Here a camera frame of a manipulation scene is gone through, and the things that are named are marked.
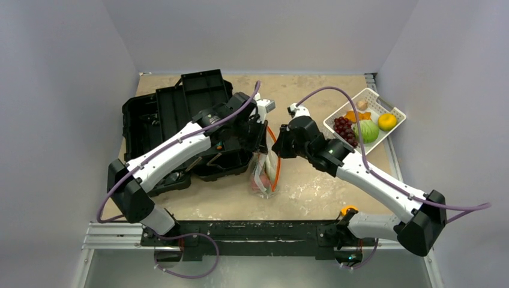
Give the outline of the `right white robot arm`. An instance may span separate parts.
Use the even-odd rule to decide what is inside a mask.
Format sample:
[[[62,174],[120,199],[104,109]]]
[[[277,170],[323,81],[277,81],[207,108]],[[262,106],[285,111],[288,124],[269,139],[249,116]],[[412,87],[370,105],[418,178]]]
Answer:
[[[397,241],[417,256],[427,256],[447,223],[445,196],[408,187],[373,166],[339,139],[327,139],[309,116],[297,116],[280,127],[272,147],[281,158],[305,158],[316,170],[353,184],[386,206],[388,217],[354,214],[337,228],[338,239],[351,244],[358,238]]]

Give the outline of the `pink peach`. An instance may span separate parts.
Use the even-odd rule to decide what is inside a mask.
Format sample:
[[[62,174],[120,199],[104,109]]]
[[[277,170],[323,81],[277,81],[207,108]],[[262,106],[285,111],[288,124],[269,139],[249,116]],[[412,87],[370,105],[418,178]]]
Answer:
[[[260,177],[252,177],[250,179],[250,186],[253,191],[261,191],[261,192],[266,191],[265,182]]]

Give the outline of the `clear zip bag orange zipper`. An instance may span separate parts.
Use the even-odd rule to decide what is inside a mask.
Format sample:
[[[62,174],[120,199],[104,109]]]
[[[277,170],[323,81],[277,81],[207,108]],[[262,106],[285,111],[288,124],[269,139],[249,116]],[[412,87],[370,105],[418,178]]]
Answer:
[[[254,194],[263,199],[273,197],[278,188],[281,159],[272,151],[276,136],[270,127],[267,127],[267,153],[255,153],[250,163],[250,186]]]

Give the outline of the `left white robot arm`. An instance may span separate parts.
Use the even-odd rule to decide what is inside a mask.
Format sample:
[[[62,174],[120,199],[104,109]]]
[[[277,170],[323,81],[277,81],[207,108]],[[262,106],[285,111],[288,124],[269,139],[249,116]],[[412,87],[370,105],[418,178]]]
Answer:
[[[227,103],[201,110],[184,128],[146,154],[108,167],[107,198],[129,223],[151,229],[163,245],[176,243],[179,223],[148,196],[156,184],[180,165],[219,142],[236,139],[243,149],[257,152],[267,129],[266,115],[276,107],[259,93],[236,93]]]

